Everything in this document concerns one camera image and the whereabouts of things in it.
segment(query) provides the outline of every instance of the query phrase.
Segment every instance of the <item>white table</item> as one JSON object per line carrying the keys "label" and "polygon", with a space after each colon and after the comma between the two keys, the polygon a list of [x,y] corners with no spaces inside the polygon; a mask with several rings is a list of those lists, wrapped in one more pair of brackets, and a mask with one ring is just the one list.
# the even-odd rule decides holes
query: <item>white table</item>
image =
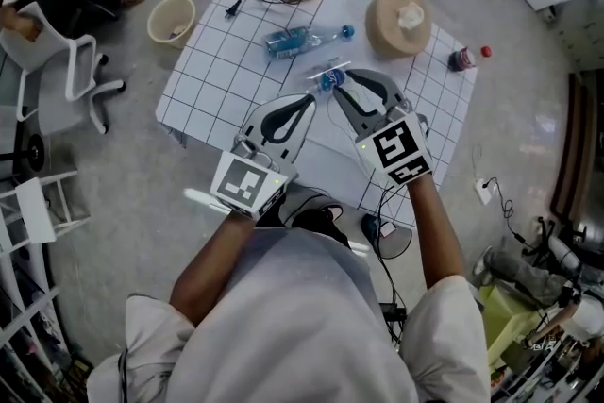
{"label": "white table", "polygon": [[[298,6],[268,6],[246,0],[235,19],[225,9],[237,0],[213,0],[187,42],[163,92],[156,116],[178,131],[216,148],[230,150],[246,117],[261,103],[299,92],[299,74],[341,56],[350,67],[389,74],[418,112],[430,122],[428,145],[434,158],[434,179],[440,187],[455,150],[477,69],[458,74],[447,70],[450,53],[462,44],[436,25],[415,58],[377,59],[364,32],[365,10],[371,0],[310,0]],[[291,59],[269,62],[260,46],[264,34],[298,25],[353,25],[351,42],[333,43]],[[364,88],[348,82],[367,109],[381,108]],[[319,103],[307,140],[295,161],[297,183],[327,190],[334,199],[373,212],[388,182],[373,174],[354,149],[356,134],[335,100]],[[413,226],[410,199],[403,189],[382,209],[382,216]]]}

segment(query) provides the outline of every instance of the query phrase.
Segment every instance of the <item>bottle cap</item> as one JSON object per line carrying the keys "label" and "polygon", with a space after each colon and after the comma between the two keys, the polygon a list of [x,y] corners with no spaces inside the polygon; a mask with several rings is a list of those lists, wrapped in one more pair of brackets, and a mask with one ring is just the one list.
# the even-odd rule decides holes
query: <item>bottle cap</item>
{"label": "bottle cap", "polygon": [[355,28],[352,25],[345,25],[342,27],[342,35],[345,39],[350,39],[355,35]]}

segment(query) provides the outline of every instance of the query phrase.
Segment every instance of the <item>concrete floor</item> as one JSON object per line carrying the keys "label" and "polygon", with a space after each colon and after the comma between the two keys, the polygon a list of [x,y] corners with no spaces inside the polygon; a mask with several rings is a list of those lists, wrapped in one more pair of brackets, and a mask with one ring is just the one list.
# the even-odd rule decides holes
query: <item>concrete floor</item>
{"label": "concrete floor", "polygon": [[[94,363],[122,343],[127,295],[166,298],[222,218],[182,196],[183,188],[209,187],[218,152],[195,140],[182,149],[155,120],[178,56],[147,39],[146,19],[158,1],[146,0],[95,33],[110,57],[107,78],[114,74],[128,82],[127,91],[107,103],[110,132],[100,137],[88,125],[52,140],[53,152],[64,148],[73,154],[79,191],[92,214],[88,226],[50,244],[49,251],[66,333]],[[200,11],[210,2],[193,1]],[[498,200],[483,207],[474,193],[472,153],[477,175],[497,176],[513,199],[512,225],[530,240],[531,220],[546,213],[558,172],[569,65],[522,0],[428,1],[439,26],[464,43],[489,44],[494,51],[480,69],[441,189],[470,267],[486,245],[509,235]],[[357,219],[348,214],[344,229]],[[390,265],[412,307],[425,290],[417,241]],[[373,262],[372,270],[378,295],[387,297],[385,276]]]}

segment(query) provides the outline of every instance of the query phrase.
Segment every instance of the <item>chair leg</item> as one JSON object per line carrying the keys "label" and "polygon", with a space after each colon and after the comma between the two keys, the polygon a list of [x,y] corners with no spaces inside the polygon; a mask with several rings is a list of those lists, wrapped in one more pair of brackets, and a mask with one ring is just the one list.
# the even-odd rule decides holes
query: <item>chair leg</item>
{"label": "chair leg", "polygon": [[105,84],[101,84],[100,86],[97,86],[96,88],[91,90],[90,96],[88,98],[89,112],[91,115],[92,123],[94,124],[94,126],[96,127],[98,132],[101,133],[102,135],[107,133],[107,131],[109,130],[109,125],[105,125],[101,121],[101,118],[98,115],[96,107],[94,106],[94,97],[97,96],[98,94],[100,94],[101,92],[108,92],[108,91],[122,92],[125,89],[126,89],[125,82],[122,80],[119,80],[119,81],[106,82]]}

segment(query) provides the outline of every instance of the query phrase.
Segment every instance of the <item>forearm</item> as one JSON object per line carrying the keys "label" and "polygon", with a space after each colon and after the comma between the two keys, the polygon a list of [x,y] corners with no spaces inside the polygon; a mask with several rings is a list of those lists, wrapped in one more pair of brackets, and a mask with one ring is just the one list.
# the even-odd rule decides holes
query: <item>forearm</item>
{"label": "forearm", "polygon": [[568,306],[566,306],[564,309],[562,309],[560,312],[558,312],[558,314],[556,314],[552,318],[552,320],[545,325],[545,327],[543,329],[541,329],[539,332],[536,332],[535,334],[533,334],[530,337],[530,339],[528,340],[528,343],[529,344],[536,343],[540,339],[547,336],[547,334],[549,334],[551,331],[553,331],[560,324],[571,319],[575,315],[575,312],[577,312],[578,307],[579,306],[577,304],[574,304],[572,302],[569,303]]}
{"label": "forearm", "polygon": [[195,326],[215,306],[254,225],[231,212],[176,281],[170,304]]}
{"label": "forearm", "polygon": [[428,288],[449,276],[463,276],[460,245],[430,175],[409,184]]}
{"label": "forearm", "polygon": [[4,29],[15,30],[19,14],[14,6],[3,6],[0,8],[0,18]]}

